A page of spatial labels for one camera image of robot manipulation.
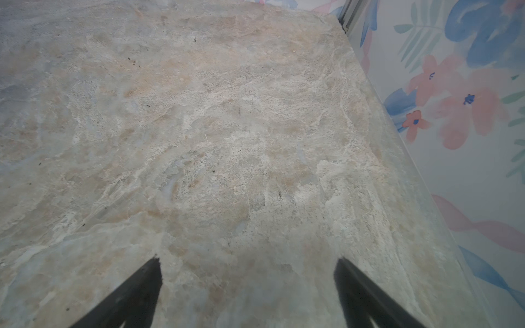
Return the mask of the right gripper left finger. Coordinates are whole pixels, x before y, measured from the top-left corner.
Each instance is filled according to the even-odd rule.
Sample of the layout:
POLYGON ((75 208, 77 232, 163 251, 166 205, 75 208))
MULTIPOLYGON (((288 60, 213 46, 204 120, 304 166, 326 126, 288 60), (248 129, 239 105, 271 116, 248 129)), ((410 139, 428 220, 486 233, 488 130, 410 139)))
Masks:
POLYGON ((160 259, 153 257, 71 328, 150 327, 162 284, 160 259))

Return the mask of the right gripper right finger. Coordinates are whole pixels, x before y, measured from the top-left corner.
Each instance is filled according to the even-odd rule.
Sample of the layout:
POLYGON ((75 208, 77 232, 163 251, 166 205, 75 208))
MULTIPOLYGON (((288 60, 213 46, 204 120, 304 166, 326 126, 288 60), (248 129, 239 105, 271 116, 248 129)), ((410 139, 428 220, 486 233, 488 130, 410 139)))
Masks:
POLYGON ((348 327, 424 328, 347 258, 339 258, 334 282, 348 327))

